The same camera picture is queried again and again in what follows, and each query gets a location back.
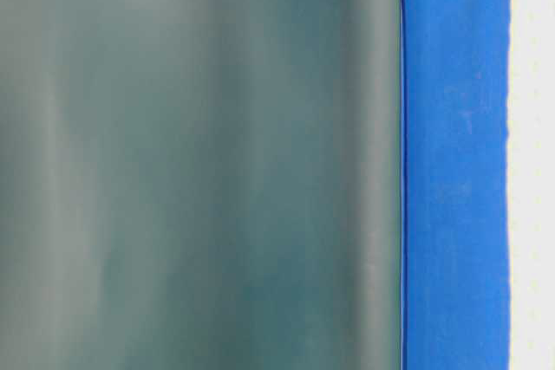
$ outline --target blue edge strip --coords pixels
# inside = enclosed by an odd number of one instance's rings
[[[509,0],[402,0],[402,368],[509,356]]]

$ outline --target textured white surface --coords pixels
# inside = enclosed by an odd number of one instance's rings
[[[555,368],[555,0],[511,0],[507,211],[510,368]]]

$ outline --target blue painter's tape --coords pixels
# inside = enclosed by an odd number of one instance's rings
[[[408,370],[508,363],[509,0],[404,0]]]

